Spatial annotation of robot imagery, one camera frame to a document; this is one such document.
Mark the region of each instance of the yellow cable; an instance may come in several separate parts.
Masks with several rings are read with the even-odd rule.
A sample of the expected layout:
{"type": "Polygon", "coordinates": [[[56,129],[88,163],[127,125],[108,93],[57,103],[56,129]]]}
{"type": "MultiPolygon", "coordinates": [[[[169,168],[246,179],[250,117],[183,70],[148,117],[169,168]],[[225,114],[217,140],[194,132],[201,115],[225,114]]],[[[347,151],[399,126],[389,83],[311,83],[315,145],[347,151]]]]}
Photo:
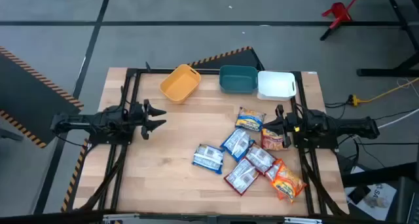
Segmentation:
{"type": "Polygon", "coordinates": [[[360,100],[360,99],[357,99],[357,102],[358,102],[358,103],[369,103],[369,102],[371,102],[371,101],[373,101],[373,100],[376,100],[376,99],[381,98],[381,97],[383,97],[383,96],[385,96],[385,95],[387,95],[387,94],[390,94],[390,93],[392,93],[392,92],[393,92],[393,91],[395,91],[395,90],[399,90],[400,88],[403,88],[403,87],[405,87],[405,86],[408,86],[408,85],[410,85],[410,84],[412,84],[412,83],[414,83],[414,82],[416,82],[416,81],[419,81],[419,77],[418,77],[418,78],[416,78],[416,79],[411,80],[410,82],[408,82],[408,83],[406,83],[406,84],[402,84],[401,86],[398,86],[398,87],[396,87],[396,88],[393,88],[393,89],[391,89],[391,90],[389,90],[389,91],[387,91],[387,92],[385,92],[385,93],[383,93],[383,94],[381,94],[381,95],[375,96],[375,97],[374,97],[374,98],[372,98],[372,99],[369,99],[369,100],[360,100]]]}

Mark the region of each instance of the food package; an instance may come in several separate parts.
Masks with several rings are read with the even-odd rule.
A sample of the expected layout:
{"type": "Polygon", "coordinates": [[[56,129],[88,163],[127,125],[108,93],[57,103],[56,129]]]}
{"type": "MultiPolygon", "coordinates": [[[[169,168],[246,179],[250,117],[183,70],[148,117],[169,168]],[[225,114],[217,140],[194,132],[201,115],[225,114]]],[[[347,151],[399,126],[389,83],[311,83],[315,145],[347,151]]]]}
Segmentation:
{"type": "Polygon", "coordinates": [[[278,135],[266,128],[261,131],[261,147],[274,151],[287,149],[283,147],[283,135],[278,135]]]}
{"type": "Polygon", "coordinates": [[[281,164],[282,164],[282,159],[275,160],[274,164],[266,172],[265,176],[270,180],[270,182],[275,180],[276,173],[280,169],[281,164]]]}
{"type": "Polygon", "coordinates": [[[249,109],[240,107],[240,111],[238,113],[238,117],[236,121],[236,127],[246,128],[246,129],[260,132],[262,129],[262,124],[263,124],[265,115],[266,113],[260,113],[254,110],[249,110],[249,109]]]}
{"type": "Polygon", "coordinates": [[[280,199],[286,196],[289,198],[291,203],[294,202],[295,197],[299,195],[307,185],[301,178],[295,175],[283,161],[281,162],[281,166],[271,184],[276,190],[278,190],[278,196],[280,199]]]}
{"type": "Polygon", "coordinates": [[[249,134],[239,128],[235,131],[221,144],[221,148],[226,149],[228,153],[233,156],[236,162],[240,161],[247,152],[249,148],[250,136],[249,134]]]}
{"type": "Polygon", "coordinates": [[[262,149],[256,143],[254,143],[249,152],[246,154],[246,158],[256,167],[260,173],[265,172],[273,165],[276,158],[270,155],[267,151],[262,149]]]}
{"type": "Polygon", "coordinates": [[[249,186],[256,180],[259,173],[246,158],[242,159],[233,171],[224,177],[224,180],[231,185],[231,187],[243,195],[249,186]]]}
{"type": "Polygon", "coordinates": [[[222,174],[223,152],[224,150],[210,145],[199,145],[195,151],[192,164],[207,168],[216,174],[222,174]]]}

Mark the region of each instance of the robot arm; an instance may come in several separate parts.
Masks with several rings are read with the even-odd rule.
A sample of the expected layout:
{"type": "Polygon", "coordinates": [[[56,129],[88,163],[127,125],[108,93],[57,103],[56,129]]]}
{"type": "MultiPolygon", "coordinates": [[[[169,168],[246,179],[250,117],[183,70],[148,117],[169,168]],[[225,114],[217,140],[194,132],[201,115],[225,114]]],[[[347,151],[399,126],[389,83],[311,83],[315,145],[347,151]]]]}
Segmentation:
{"type": "Polygon", "coordinates": [[[336,138],[343,135],[358,135],[361,138],[375,139],[380,135],[375,120],[370,117],[364,119],[335,119],[322,111],[303,109],[302,118],[295,113],[287,113],[283,117],[283,106],[278,105],[276,119],[262,125],[278,135],[283,135],[283,146],[289,147],[291,140],[287,132],[296,132],[303,147],[315,143],[320,148],[337,148],[336,138]]]}
{"type": "Polygon", "coordinates": [[[55,134],[70,130],[85,130],[90,134],[92,143],[127,143],[131,142],[132,133],[137,126],[141,127],[143,139],[149,139],[148,131],[164,124],[166,120],[151,121],[149,115],[159,116],[166,112],[151,107],[148,100],[144,104],[135,102],[134,110],[128,112],[120,105],[111,106],[95,115],[55,115],[51,123],[51,131],[55,134]]]}

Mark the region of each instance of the desk leg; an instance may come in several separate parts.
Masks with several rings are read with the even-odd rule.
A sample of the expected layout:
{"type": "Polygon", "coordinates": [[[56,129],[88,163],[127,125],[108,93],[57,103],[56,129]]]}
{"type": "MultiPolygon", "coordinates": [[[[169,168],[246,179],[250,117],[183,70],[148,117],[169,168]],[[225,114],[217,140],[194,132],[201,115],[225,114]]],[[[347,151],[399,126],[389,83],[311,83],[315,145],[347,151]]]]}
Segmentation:
{"type": "Polygon", "coordinates": [[[410,70],[419,63],[419,51],[393,69],[357,69],[360,77],[419,77],[419,70],[410,70]]]}
{"type": "Polygon", "coordinates": [[[385,183],[388,181],[397,181],[402,176],[415,180],[415,173],[416,163],[410,162],[389,168],[381,168],[345,175],[342,176],[342,182],[344,187],[357,187],[362,185],[385,183]]]}

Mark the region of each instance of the orange and black striped tape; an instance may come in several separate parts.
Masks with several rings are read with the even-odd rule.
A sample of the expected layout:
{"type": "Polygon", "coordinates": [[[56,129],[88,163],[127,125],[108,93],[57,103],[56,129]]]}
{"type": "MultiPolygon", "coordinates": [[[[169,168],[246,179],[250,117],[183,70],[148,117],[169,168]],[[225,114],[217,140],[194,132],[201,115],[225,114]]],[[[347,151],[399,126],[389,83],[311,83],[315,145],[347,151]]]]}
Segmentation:
{"type": "Polygon", "coordinates": [[[80,110],[83,110],[84,105],[78,99],[74,98],[72,95],[67,93],[58,85],[54,84],[51,80],[47,79],[44,75],[38,73],[29,64],[25,63],[24,61],[16,57],[10,51],[6,50],[4,47],[0,47],[0,53],[6,56],[8,59],[12,60],[15,64],[18,64],[23,70],[27,71],[29,74],[35,77],[38,81],[44,83],[47,87],[51,88],[51,90],[55,91],[65,100],[72,103],[75,107],[78,107],[80,110]]]}
{"type": "Polygon", "coordinates": [[[223,53],[223,54],[219,54],[219,55],[216,55],[216,56],[204,58],[202,60],[198,60],[198,61],[189,63],[188,65],[193,67],[193,66],[196,66],[198,64],[203,64],[203,63],[208,62],[208,61],[216,60],[216,59],[219,59],[219,58],[222,58],[222,57],[230,56],[230,55],[237,54],[237,53],[240,53],[242,51],[251,50],[251,49],[252,49],[252,47],[238,48],[237,50],[231,50],[231,51],[228,51],[228,52],[223,53]]]}
{"type": "Polygon", "coordinates": [[[66,212],[69,209],[69,202],[70,202],[70,197],[73,194],[73,192],[75,192],[75,184],[76,184],[76,180],[77,180],[77,176],[81,173],[81,165],[83,163],[84,158],[86,157],[86,152],[87,152],[87,147],[88,147],[88,140],[84,139],[84,143],[83,143],[84,147],[81,148],[80,150],[80,154],[79,157],[77,159],[76,162],[76,167],[74,167],[74,172],[71,175],[70,178],[70,185],[67,189],[67,192],[65,193],[64,196],[64,201],[63,201],[63,205],[61,207],[61,212],[66,212]]]}
{"type": "Polygon", "coordinates": [[[24,127],[24,125],[20,124],[16,119],[11,117],[6,111],[0,109],[0,117],[4,118],[12,126],[21,131],[21,133],[28,137],[33,143],[35,143],[35,145],[38,145],[40,148],[44,148],[46,146],[45,142],[42,142],[37,136],[32,134],[28,129],[24,127]]]}

